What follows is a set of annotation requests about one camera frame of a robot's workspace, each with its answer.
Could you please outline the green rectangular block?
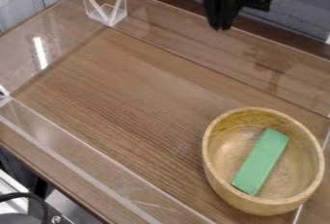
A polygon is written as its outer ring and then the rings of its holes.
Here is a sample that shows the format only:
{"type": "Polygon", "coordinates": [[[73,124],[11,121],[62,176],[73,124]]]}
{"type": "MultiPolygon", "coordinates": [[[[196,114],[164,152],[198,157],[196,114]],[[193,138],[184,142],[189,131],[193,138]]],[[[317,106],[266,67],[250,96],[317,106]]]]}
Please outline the green rectangular block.
{"type": "Polygon", "coordinates": [[[290,138],[266,128],[232,180],[232,185],[250,196],[257,196],[289,145],[290,138]]]}

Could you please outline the brown wooden bowl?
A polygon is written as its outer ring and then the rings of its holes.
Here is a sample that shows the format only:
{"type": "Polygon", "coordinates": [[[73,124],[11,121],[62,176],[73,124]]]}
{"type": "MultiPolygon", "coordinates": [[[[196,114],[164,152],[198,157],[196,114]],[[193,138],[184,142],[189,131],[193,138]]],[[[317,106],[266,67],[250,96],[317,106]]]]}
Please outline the brown wooden bowl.
{"type": "Polygon", "coordinates": [[[202,166],[209,184],[236,209],[258,216],[288,213],[308,202],[325,174],[325,156],[309,128],[289,115],[262,107],[234,109],[216,118],[202,137],[202,166]],[[256,196],[232,180],[266,129],[289,136],[289,145],[256,196]]]}

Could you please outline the clear acrylic corner bracket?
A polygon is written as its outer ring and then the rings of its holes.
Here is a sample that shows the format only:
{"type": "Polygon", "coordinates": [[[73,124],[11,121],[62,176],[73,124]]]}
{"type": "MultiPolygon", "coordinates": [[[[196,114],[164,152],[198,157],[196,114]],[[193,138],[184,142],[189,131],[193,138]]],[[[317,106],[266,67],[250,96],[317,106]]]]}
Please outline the clear acrylic corner bracket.
{"type": "Polygon", "coordinates": [[[90,19],[114,27],[129,16],[127,0],[117,0],[115,5],[99,5],[95,0],[83,0],[90,19]]]}

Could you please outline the clear acrylic tray wall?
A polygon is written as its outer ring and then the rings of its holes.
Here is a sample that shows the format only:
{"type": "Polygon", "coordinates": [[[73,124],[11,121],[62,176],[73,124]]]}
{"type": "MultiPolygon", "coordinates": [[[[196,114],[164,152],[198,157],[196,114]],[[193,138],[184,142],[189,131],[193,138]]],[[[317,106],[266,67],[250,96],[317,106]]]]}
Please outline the clear acrylic tray wall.
{"type": "Polygon", "coordinates": [[[109,27],[62,0],[0,37],[0,147],[106,223],[330,224],[330,54],[212,29],[188,0],[127,5],[109,27]],[[297,119],[325,156],[280,215],[230,206],[204,171],[208,126],[246,107],[297,119]]]}

